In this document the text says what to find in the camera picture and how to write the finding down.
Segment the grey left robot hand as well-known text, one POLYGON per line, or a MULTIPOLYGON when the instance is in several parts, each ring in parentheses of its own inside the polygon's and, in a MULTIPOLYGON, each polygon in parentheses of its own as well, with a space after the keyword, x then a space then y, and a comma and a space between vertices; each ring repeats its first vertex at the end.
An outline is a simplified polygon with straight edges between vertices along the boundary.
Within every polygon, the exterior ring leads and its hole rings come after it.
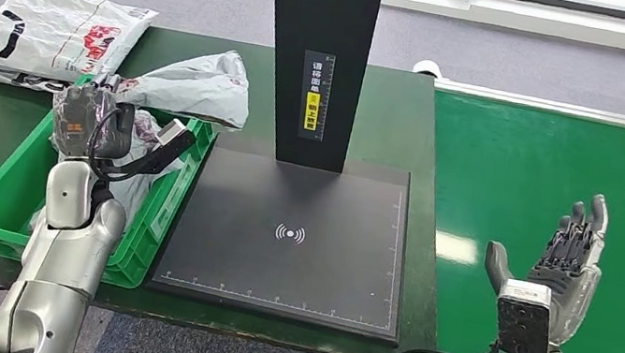
POLYGON ((119 159, 129 153, 135 106, 116 100, 122 78, 97 74, 53 96, 51 141, 68 158, 119 159))

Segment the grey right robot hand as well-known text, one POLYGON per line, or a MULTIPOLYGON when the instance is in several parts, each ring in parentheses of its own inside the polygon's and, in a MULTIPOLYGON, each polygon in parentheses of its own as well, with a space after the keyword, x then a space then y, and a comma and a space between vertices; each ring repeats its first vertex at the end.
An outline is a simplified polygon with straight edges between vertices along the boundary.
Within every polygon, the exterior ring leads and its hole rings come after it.
POLYGON ((488 242, 485 268, 498 295, 497 347, 504 353, 560 353, 589 309, 608 227, 605 197, 591 199, 590 214, 576 202, 560 219, 527 276, 515 279, 504 245, 488 242))

